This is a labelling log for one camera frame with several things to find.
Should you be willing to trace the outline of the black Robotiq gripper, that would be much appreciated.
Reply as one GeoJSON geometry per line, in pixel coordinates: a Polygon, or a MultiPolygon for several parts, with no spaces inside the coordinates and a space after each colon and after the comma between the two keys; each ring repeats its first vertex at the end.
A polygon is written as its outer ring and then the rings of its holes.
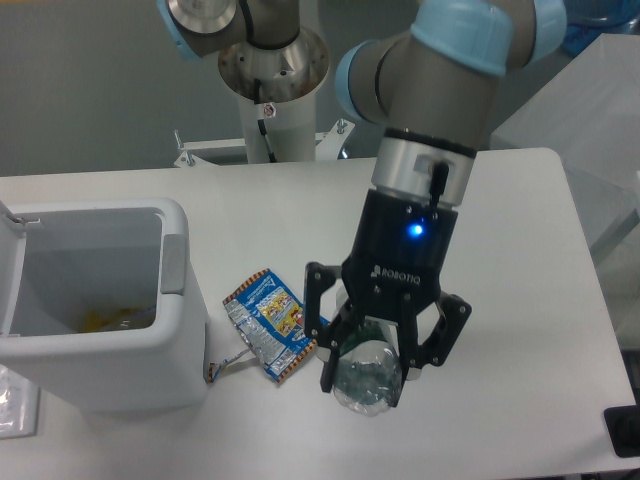
{"type": "Polygon", "coordinates": [[[426,365],[440,367],[457,342],[472,306],[441,293],[440,272],[458,213],[447,208],[369,190],[351,253],[342,265],[310,262],[305,267],[304,332],[316,341],[324,363],[320,387],[329,393],[340,349],[366,318],[397,324],[403,381],[420,377],[426,365]],[[322,296],[341,279],[347,299],[328,323],[322,296]],[[434,305],[438,319],[419,342],[418,314],[434,305]]]}

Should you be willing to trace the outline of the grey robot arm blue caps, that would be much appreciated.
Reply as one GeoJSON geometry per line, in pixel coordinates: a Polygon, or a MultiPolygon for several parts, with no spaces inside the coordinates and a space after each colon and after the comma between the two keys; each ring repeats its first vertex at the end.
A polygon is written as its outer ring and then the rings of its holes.
{"type": "MultiPolygon", "coordinates": [[[[327,60],[298,3],[161,1],[158,10],[178,51],[217,54],[227,86],[249,102],[248,158],[300,159],[301,123],[278,136],[274,121],[321,84],[327,60]]],[[[304,330],[318,345],[324,391],[369,320],[396,328],[403,380],[446,360],[471,308],[439,277],[499,83],[553,52],[566,26],[560,1],[425,1],[407,32],[342,58],[341,106],[385,131],[349,256],[306,267],[304,330]]]]}

